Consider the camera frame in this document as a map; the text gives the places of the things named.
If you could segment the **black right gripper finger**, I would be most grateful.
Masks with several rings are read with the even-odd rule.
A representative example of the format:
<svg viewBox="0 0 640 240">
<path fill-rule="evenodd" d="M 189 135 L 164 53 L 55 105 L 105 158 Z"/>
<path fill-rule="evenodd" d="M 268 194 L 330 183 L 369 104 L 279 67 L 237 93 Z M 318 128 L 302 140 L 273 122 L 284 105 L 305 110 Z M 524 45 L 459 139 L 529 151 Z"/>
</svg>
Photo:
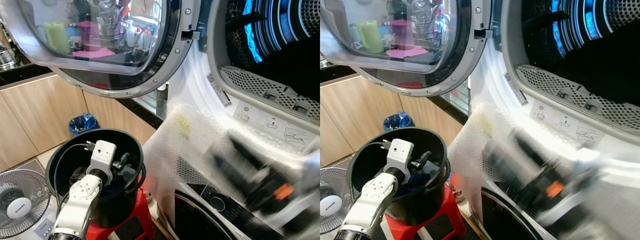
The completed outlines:
<svg viewBox="0 0 640 240">
<path fill-rule="evenodd" d="M 519 176 L 519 165 L 503 147 L 488 145 L 486 157 L 488 167 L 496 174 L 497 181 L 507 185 L 506 192 L 521 192 L 525 188 L 526 184 Z"/>
<path fill-rule="evenodd" d="M 512 139 L 533 163 L 554 163 L 556 161 L 553 156 L 546 154 L 544 147 L 524 131 L 519 129 L 513 130 Z"/>
<path fill-rule="evenodd" d="M 243 157 L 250 165 L 270 165 L 273 158 L 270 156 L 265 146 L 260 142 L 254 141 L 249 135 L 244 135 L 237 130 L 227 130 L 227 138 L 230 140 L 233 148 Z"/>
<path fill-rule="evenodd" d="M 250 194 L 252 192 L 253 184 L 243 171 L 245 168 L 237 160 L 228 158 L 216 150 L 211 150 L 210 155 L 217 169 L 240 194 Z"/>
</svg>

